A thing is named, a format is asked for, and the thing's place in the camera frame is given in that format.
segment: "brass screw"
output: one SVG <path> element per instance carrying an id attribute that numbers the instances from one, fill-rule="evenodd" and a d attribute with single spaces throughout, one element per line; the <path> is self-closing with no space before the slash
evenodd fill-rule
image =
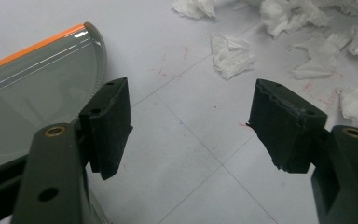
<path id="1" fill-rule="evenodd" d="M 353 138 L 358 138 L 358 129 L 354 129 L 354 128 L 344 128 L 342 130 L 346 135 L 353 137 Z"/>
<path id="2" fill-rule="evenodd" d="M 45 136 L 46 137 L 56 137 L 56 136 L 63 134 L 65 132 L 65 130 L 66 129 L 63 126 L 51 127 L 45 131 Z"/>

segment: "white floor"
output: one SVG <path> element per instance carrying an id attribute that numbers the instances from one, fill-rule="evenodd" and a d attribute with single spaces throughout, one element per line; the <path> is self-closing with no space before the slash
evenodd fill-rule
<path id="1" fill-rule="evenodd" d="M 89 174 L 112 223 L 318 223 L 312 168 L 306 175 L 278 171 L 243 124 L 257 78 L 278 81 L 328 113 L 327 129 L 347 123 L 330 96 L 335 87 L 358 87 L 358 60 L 344 49 L 340 75 L 306 89 L 309 80 L 289 71 L 307 53 L 289 47 L 327 28 L 273 40 L 256 9 L 215 2 L 216 20 L 194 21 L 167 0 L 0 1 L 0 59 L 90 21 L 107 47 L 106 80 L 129 78 L 134 129 L 120 169 L 107 181 Z M 358 17 L 328 15 L 337 30 L 358 24 Z M 213 68 L 211 33 L 247 39 L 255 70 L 223 80 Z"/>

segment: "orange edge stripe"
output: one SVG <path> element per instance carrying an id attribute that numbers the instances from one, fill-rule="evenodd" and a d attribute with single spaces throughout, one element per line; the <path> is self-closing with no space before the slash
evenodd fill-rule
<path id="1" fill-rule="evenodd" d="M 0 60 L 0 66 L 4 65 L 6 63 L 10 63 L 11 61 L 18 59 L 18 58 L 20 58 L 21 56 L 23 56 L 23 55 L 25 55 L 27 53 L 30 53 L 30 52 L 32 52 L 32 51 L 34 51 L 36 49 L 40 49 L 40 48 L 42 48 L 42 47 L 44 47 L 44 46 L 46 46 L 46 45 L 48 45 L 48 44 L 60 39 L 60 38 L 66 37 L 66 36 L 76 32 L 76 31 L 84 29 L 84 28 L 85 27 L 84 27 L 83 24 L 78 24 L 78 25 L 76 25 L 76 26 L 74 26 L 74 27 L 72 27 L 72 28 L 70 28 L 70 29 L 68 29 L 66 31 L 63 31 L 63 32 L 61 32 L 61 33 L 59 33 L 57 35 L 54 35 L 54 36 L 52 36 L 50 38 L 42 40 L 41 42 L 39 42 L 37 44 L 34 44 L 31 47 L 28 47 L 26 49 L 22 49 L 22 50 L 14 53 L 14 54 L 12 54 L 10 56 L 7 56 L 4 59 L 1 59 Z"/>

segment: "screw hole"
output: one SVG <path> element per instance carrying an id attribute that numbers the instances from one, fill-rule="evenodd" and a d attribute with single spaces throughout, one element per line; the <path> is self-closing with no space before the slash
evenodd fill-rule
<path id="1" fill-rule="evenodd" d="M 91 114 L 99 114 L 101 113 L 101 109 L 92 109 L 90 112 Z"/>
<path id="2" fill-rule="evenodd" d="M 56 188 L 45 189 L 39 194 L 39 201 L 48 202 L 51 199 L 55 198 L 57 195 L 58 195 L 58 189 Z"/>
<path id="3" fill-rule="evenodd" d="M 357 129 L 345 128 L 343 131 L 346 135 L 349 135 L 350 137 L 358 138 L 358 130 Z"/>
<path id="4" fill-rule="evenodd" d="M 59 136 L 59 135 L 63 134 L 64 132 L 65 132 L 65 127 L 56 126 L 56 127 L 47 129 L 45 131 L 45 136 L 46 137 L 55 137 L 55 136 Z"/>

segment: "tile grout line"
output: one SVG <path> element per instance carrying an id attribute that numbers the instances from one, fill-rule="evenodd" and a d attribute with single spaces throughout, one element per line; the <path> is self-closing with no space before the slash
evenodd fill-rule
<path id="1" fill-rule="evenodd" d="M 239 35 L 236 35 L 235 37 L 238 37 L 240 35 L 245 34 L 246 32 L 248 32 L 250 29 L 252 29 L 254 26 L 256 26 L 258 23 L 260 23 L 262 21 L 257 21 L 255 24 L 251 25 L 250 27 L 248 27 L 245 31 L 243 31 L 242 33 L 240 33 Z"/>
<path id="2" fill-rule="evenodd" d="M 228 157 L 228 159 L 226 159 L 225 161 L 222 162 L 222 164 L 225 164 L 227 161 L 229 161 L 235 154 L 237 154 L 237 152 L 243 148 L 250 140 L 252 140 L 252 138 L 255 137 L 255 133 L 248 139 L 246 140 L 237 150 L 235 150 L 234 153 L 232 153 L 232 155 L 230 157 Z"/>
<path id="3" fill-rule="evenodd" d="M 177 207 L 179 207 L 179 205 L 181 205 L 188 197 L 190 197 L 191 194 L 194 193 L 194 191 L 196 191 L 203 183 L 205 183 L 209 178 L 211 178 L 212 175 L 214 175 L 214 173 L 216 173 L 220 168 L 222 168 L 223 165 L 220 165 L 219 167 L 216 168 L 216 170 L 214 170 L 210 175 L 208 175 L 199 185 L 197 185 L 181 202 L 179 202 L 179 204 L 177 204 L 173 210 L 171 210 L 171 212 L 169 212 L 159 223 L 161 223 L 167 216 L 169 216 Z"/>
<path id="4" fill-rule="evenodd" d="M 209 58 L 209 56 L 211 56 L 212 53 L 208 54 L 207 56 L 205 56 L 204 58 L 200 59 L 199 61 L 197 61 L 196 63 L 194 63 L 193 65 L 191 65 L 190 67 L 188 67 L 185 71 L 181 72 L 179 75 L 174 76 L 173 79 L 169 80 L 167 83 L 165 83 L 164 85 L 158 87 L 155 91 L 150 92 L 150 94 L 146 95 L 146 97 L 144 97 L 142 100 L 138 101 L 137 103 L 135 103 L 131 108 L 135 107 L 136 105 L 140 104 L 143 100 L 145 100 L 147 97 L 153 95 L 154 93 L 156 93 L 156 91 L 161 90 L 163 87 L 165 87 L 166 85 L 170 84 L 172 81 L 174 81 L 175 79 L 179 78 L 182 74 L 184 74 L 185 72 L 187 72 L 188 70 L 192 69 L 194 66 L 196 66 L 197 64 L 201 63 L 202 61 L 204 61 L 205 59 Z"/>
<path id="5" fill-rule="evenodd" d="M 158 99 L 171 111 L 171 113 L 173 113 L 173 115 L 176 116 L 177 119 L 179 119 L 179 117 L 175 114 L 175 112 L 173 112 L 173 110 L 171 110 L 171 108 L 170 108 L 167 104 L 165 104 L 165 102 L 164 102 L 157 94 L 155 94 L 155 95 L 156 95 L 156 96 L 158 97 Z M 181 124 L 182 124 L 183 126 L 185 126 L 185 128 L 197 139 L 197 141 L 199 141 L 199 143 L 201 143 L 202 146 L 205 147 L 205 149 L 206 149 L 209 153 L 212 154 L 212 156 L 220 163 L 220 165 L 223 165 L 223 163 L 220 162 L 220 160 L 218 160 L 218 159 L 215 157 L 215 155 L 211 152 L 211 150 L 210 150 L 209 148 L 207 148 L 207 147 L 205 146 L 205 144 L 203 144 L 203 143 L 201 142 L 201 140 L 200 140 L 195 134 L 193 134 L 193 132 L 191 132 L 191 130 L 187 127 L 187 125 L 186 125 L 184 122 L 182 122 L 181 119 L 179 119 L 179 121 L 180 121 Z"/>
<path id="6" fill-rule="evenodd" d="M 228 168 L 223 164 L 223 167 L 226 169 L 226 171 L 235 179 L 235 181 L 237 181 L 237 183 L 239 183 L 241 185 L 241 187 L 249 194 L 249 196 L 251 196 L 251 198 L 267 213 L 267 215 L 269 215 L 269 217 L 271 217 L 271 219 L 278 224 L 278 221 L 275 220 L 275 218 L 261 205 L 261 203 L 259 203 L 255 197 L 243 186 L 243 184 L 228 170 Z"/>

